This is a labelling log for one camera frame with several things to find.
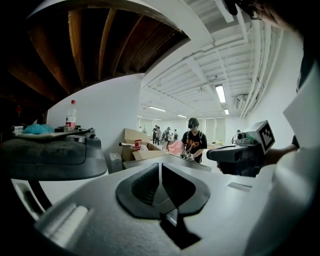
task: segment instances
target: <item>black cap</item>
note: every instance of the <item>black cap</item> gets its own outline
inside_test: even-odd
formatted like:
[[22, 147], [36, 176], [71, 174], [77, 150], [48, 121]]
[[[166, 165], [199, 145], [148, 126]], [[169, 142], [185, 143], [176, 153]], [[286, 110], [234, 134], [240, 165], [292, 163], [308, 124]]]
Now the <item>black cap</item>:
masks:
[[249, 4], [252, 4], [253, 2], [252, 0], [223, 0], [223, 1], [224, 1], [224, 5], [226, 6], [226, 9], [231, 15], [235, 16], [238, 14], [236, 4], [242, 10], [244, 10], [248, 15], [251, 15], [249, 11]]

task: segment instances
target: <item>wooden ceiling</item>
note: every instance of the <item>wooden ceiling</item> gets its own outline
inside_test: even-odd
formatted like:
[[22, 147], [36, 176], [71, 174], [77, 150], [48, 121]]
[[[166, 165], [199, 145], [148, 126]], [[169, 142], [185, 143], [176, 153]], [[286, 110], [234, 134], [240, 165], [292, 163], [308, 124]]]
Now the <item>wooden ceiling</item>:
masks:
[[6, 37], [0, 131], [30, 124], [63, 98], [144, 73], [187, 36], [159, 12], [126, 0], [69, 0], [20, 19]]

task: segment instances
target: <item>pink bag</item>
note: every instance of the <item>pink bag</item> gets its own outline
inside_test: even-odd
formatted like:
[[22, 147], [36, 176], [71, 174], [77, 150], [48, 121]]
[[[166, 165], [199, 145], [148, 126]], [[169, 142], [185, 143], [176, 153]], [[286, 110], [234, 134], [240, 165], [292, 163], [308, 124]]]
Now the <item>pink bag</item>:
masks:
[[169, 153], [172, 155], [178, 155], [185, 150], [184, 144], [181, 142], [181, 140], [176, 140], [175, 143], [169, 145], [168, 148]]

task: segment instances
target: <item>gray container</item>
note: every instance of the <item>gray container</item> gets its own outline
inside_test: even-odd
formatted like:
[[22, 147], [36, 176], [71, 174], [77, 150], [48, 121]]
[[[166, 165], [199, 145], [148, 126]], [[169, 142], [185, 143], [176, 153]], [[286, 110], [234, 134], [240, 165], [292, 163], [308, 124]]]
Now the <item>gray container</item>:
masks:
[[117, 173], [123, 170], [122, 158], [119, 153], [110, 153], [111, 170], [108, 170], [109, 174]]

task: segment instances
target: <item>cardboard box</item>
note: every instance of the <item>cardboard box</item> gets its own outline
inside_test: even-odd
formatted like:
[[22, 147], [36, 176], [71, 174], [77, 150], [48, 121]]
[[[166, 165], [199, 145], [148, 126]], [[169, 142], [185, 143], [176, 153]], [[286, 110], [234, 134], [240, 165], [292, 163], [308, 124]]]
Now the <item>cardboard box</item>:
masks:
[[135, 140], [142, 140], [142, 144], [148, 148], [148, 151], [134, 151], [131, 147], [122, 147], [122, 161], [145, 160], [165, 156], [166, 153], [156, 146], [148, 143], [149, 139], [145, 133], [137, 130], [124, 129], [124, 143], [135, 144]]

